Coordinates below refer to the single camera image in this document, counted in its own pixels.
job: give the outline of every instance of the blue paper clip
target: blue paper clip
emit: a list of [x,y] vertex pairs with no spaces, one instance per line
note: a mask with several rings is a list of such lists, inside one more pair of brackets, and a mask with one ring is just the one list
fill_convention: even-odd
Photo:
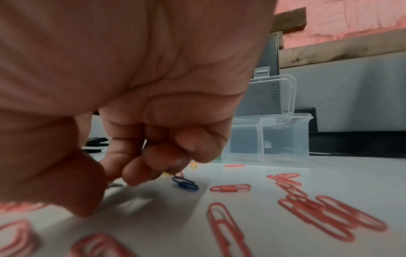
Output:
[[199,186],[191,180],[187,180],[182,177],[173,177],[172,180],[175,181],[180,188],[190,189],[193,191],[199,190]]

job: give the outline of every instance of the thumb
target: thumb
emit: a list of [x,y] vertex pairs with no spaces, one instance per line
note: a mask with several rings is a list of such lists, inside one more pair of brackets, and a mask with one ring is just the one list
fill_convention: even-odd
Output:
[[32,122],[0,130],[0,201],[42,202],[90,215],[103,198],[102,166],[78,147],[73,118]]

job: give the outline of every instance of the pink wall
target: pink wall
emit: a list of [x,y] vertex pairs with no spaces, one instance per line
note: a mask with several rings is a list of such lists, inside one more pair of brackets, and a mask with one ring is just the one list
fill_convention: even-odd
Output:
[[305,6],[307,25],[283,35],[285,49],[406,28],[406,0],[279,0],[275,13]]

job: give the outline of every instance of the hand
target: hand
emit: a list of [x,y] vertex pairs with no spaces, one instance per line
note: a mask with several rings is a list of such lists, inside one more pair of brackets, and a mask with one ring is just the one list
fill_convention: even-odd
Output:
[[[213,160],[275,2],[2,1],[0,200],[85,216],[108,180]],[[73,118],[95,109],[113,137],[103,166],[77,146]]]

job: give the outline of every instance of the clear plastic box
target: clear plastic box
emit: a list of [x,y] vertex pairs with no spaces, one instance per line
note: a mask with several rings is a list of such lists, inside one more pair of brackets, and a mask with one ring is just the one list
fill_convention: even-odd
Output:
[[271,87],[267,104],[273,114],[259,116],[236,116],[233,119],[230,140],[222,152],[223,163],[297,166],[305,164],[309,156],[310,114],[293,114],[296,96],[296,80],[291,75],[269,77],[266,68],[259,68],[250,82],[255,87]]

